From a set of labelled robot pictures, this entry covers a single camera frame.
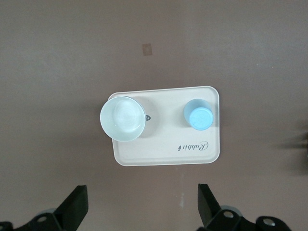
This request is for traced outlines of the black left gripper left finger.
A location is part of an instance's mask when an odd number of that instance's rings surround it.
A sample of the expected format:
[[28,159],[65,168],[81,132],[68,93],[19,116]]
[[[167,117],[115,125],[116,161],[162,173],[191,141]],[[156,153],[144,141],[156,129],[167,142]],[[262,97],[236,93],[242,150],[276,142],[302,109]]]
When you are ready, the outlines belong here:
[[88,212],[86,185],[77,186],[54,211],[63,231],[76,231]]

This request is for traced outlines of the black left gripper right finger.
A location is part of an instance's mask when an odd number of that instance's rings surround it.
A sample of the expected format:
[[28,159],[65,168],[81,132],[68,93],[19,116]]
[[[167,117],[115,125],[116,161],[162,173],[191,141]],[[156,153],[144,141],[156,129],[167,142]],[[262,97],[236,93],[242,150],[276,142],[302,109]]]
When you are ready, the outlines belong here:
[[207,184],[198,185],[198,211],[202,221],[200,231],[238,231],[241,217],[231,206],[220,206]]

